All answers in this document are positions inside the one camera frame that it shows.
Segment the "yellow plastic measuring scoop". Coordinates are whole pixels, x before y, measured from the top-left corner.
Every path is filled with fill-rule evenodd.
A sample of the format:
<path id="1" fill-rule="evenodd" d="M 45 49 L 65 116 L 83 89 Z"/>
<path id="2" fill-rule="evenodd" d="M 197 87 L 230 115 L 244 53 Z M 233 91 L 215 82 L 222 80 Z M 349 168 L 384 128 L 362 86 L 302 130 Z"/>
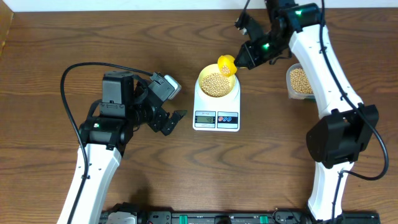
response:
<path id="1" fill-rule="evenodd" d="M 230 77 L 234 75 L 238 68 L 234 64 L 235 58 L 231 55 L 222 55 L 218 58 L 218 69 L 222 75 Z"/>

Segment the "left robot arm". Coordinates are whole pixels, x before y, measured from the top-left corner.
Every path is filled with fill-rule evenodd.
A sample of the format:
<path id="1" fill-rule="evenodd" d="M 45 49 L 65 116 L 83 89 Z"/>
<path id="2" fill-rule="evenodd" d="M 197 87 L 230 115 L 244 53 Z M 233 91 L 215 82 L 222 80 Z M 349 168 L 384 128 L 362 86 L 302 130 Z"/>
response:
<path id="1" fill-rule="evenodd" d="M 127 143 L 142 124 L 169 135 L 186 115 L 162 105 L 180 91 L 170 75 L 148 80 L 127 71 L 110 71 L 102 79 L 102 98 L 89 109 L 78 133 L 83 145 L 59 223 L 98 223 L 109 185 Z"/>

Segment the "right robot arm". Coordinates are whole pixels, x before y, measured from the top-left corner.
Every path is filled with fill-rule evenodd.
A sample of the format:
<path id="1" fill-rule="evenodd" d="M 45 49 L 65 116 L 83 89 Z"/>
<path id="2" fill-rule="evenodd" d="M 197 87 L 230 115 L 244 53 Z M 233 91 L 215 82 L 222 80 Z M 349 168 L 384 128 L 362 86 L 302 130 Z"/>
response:
<path id="1" fill-rule="evenodd" d="M 303 223 L 379 223 L 372 212 L 345 213 L 341 201 L 352 168 L 372 137 L 378 137 L 379 113 L 365 105 L 347 80 L 333 51 L 323 4 L 267 1 L 271 29 L 265 32 L 246 11 L 235 26 L 249 40 L 235 66 L 254 69 L 275 63 L 284 50 L 303 68 L 317 103 L 319 120 L 307 133 L 307 149 L 315 161 L 315 176 Z"/>

